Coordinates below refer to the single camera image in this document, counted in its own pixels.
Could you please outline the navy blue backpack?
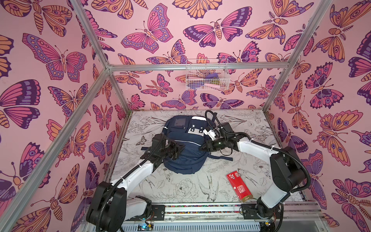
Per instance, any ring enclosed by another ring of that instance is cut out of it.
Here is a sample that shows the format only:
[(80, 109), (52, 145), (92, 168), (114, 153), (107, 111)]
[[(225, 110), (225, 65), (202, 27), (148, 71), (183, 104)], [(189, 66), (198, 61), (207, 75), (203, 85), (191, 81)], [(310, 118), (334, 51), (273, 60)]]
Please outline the navy blue backpack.
[(153, 163), (153, 169), (160, 164), (177, 174), (190, 175), (198, 172), (208, 158), (215, 160), (233, 161), (233, 158), (225, 156), (214, 156), (211, 152), (200, 151), (200, 147), (206, 140), (211, 140), (203, 133), (206, 127), (216, 127), (215, 118), (207, 119), (203, 116), (174, 116), (166, 121), (162, 132), (167, 137), (167, 144), (177, 143), (185, 148), (176, 160), (160, 158), (159, 151), (151, 151), (150, 147), (143, 147), (145, 153), (140, 157), (142, 160), (149, 160)]

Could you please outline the red pencil case package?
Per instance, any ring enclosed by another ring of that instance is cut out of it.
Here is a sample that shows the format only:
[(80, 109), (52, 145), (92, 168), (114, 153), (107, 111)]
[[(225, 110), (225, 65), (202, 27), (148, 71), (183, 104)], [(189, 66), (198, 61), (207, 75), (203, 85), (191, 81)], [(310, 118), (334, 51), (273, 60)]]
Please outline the red pencil case package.
[(227, 174), (226, 177), (241, 202), (247, 202), (253, 198), (253, 194), (237, 171)]

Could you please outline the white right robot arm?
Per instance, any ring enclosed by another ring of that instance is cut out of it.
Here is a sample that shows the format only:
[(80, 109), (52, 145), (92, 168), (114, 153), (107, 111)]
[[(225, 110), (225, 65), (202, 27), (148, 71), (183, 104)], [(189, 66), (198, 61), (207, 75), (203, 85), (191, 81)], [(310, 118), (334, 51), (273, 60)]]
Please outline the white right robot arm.
[(291, 147), (276, 148), (260, 143), (245, 132), (235, 132), (228, 123), (221, 123), (216, 113), (207, 110), (205, 117), (208, 127), (205, 134), (210, 137), (201, 147), (208, 152), (217, 152), (225, 148), (246, 153), (269, 164), (272, 184), (260, 196), (255, 206), (246, 214), (253, 219), (269, 221), (276, 211), (284, 212), (284, 202), (294, 193), (308, 189), (311, 184), (310, 174)]

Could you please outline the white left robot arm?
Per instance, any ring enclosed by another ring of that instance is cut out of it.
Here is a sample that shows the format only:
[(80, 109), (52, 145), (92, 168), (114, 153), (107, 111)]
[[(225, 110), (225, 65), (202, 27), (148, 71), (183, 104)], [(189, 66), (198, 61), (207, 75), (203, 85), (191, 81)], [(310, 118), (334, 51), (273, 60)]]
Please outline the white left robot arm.
[(131, 218), (148, 220), (152, 215), (152, 201), (146, 197), (128, 195), (164, 161), (176, 160), (185, 146), (163, 133), (152, 138), (152, 145), (144, 148), (138, 163), (120, 178), (101, 182), (89, 206), (86, 220), (97, 232), (123, 231), (123, 222)]

